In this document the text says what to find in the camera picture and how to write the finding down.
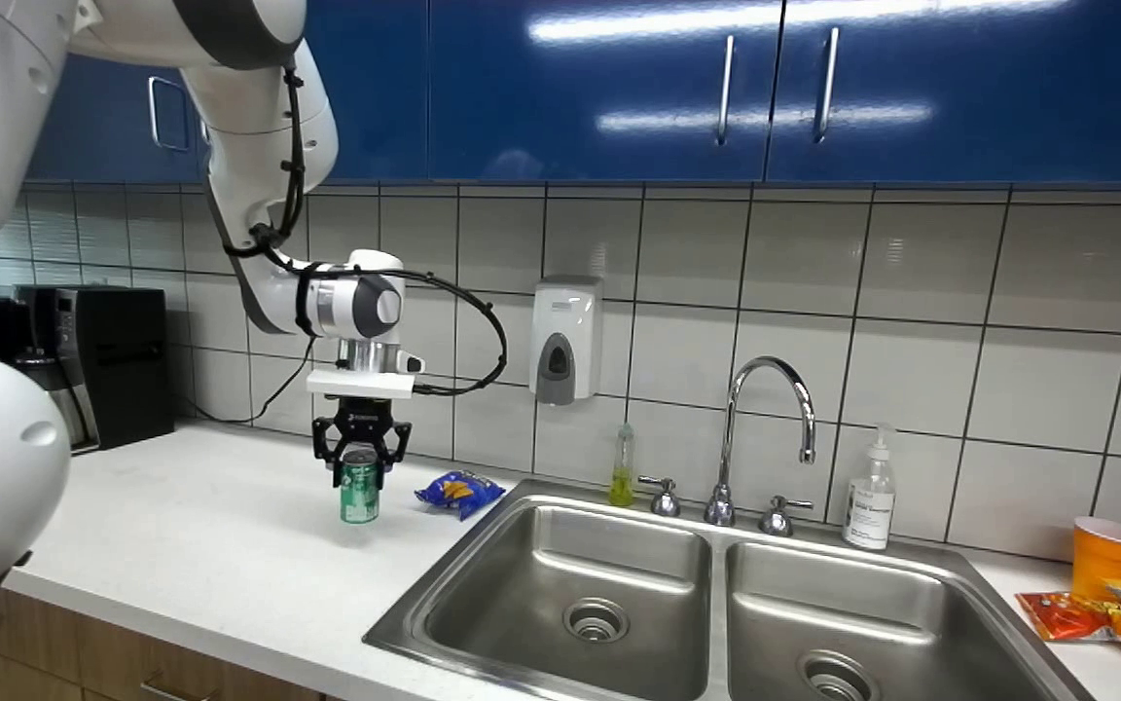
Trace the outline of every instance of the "stainless steel sink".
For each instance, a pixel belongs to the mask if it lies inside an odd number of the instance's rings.
[[[367,644],[539,696],[1085,701],[946,551],[859,552],[523,485]]]
[[[854,556],[790,541],[729,551],[731,696],[1076,696],[1024,628],[946,552]]]

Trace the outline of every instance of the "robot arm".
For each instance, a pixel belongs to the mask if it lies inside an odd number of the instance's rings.
[[[227,249],[238,254],[245,307],[265,330],[340,338],[334,371],[308,378],[310,393],[340,397],[340,415],[317,422],[317,454],[334,485],[352,465],[371,465],[383,485],[409,441],[391,402],[423,389],[411,384],[421,364],[397,345],[406,282],[432,278],[367,249],[345,267],[278,254],[301,213],[301,194],[326,181],[340,147],[323,80],[301,30],[305,0],[0,0],[0,225],[14,208],[68,51],[181,68],[209,128],[209,202]],[[502,338],[492,307],[458,298]],[[68,465],[68,428],[49,397],[0,367],[0,574],[55,516]]]

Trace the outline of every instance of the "blue cabinet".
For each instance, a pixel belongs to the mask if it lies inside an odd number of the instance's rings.
[[[435,181],[758,181],[776,0],[432,3]]]
[[[772,132],[776,184],[1121,184],[1121,3],[790,0]]]
[[[1111,0],[310,0],[331,184],[1121,184]],[[177,71],[70,58],[33,184],[199,184]]]
[[[199,181],[199,119],[177,71],[68,58],[26,184]]]
[[[308,45],[340,121],[331,184],[432,181],[430,3],[310,0]]]

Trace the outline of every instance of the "green bottle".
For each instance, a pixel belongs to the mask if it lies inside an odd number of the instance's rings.
[[[363,528],[363,524],[374,524],[374,520],[376,520],[374,467],[363,465],[360,456],[344,465],[340,520],[344,520],[345,528]]]
[[[623,424],[616,438],[616,465],[607,478],[607,504],[611,506],[636,506],[640,477],[636,477],[636,428]]]

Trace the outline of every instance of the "sink drain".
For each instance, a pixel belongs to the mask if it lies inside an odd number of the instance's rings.
[[[801,677],[832,701],[875,701],[869,669],[840,652],[810,652],[799,659]]]
[[[623,639],[632,628],[627,611],[616,600],[585,598],[567,604],[563,632],[587,648]]]

